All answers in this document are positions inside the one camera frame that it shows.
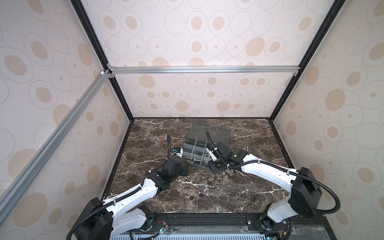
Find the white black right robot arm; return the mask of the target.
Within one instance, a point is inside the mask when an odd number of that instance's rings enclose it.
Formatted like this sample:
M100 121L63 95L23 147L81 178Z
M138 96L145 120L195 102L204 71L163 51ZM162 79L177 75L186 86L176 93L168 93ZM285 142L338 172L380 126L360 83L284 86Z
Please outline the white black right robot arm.
M294 216L315 216L322 190L310 170L285 168L243 150L234 153L222 142L215 147L209 145L206 150L212 158L209 168L213 173L236 170L263 178L289 192L287 197L268 205L264 210L261 222L265 229Z

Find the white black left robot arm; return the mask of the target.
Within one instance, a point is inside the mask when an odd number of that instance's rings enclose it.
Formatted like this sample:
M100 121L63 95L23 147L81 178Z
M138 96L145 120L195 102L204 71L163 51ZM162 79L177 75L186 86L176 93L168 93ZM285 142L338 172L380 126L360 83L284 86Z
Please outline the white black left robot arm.
M66 238L109 240L130 230L149 229L153 214L140 204L167 190L178 177L187 176L188 169L186 158L172 155L135 187L103 201L91 199Z

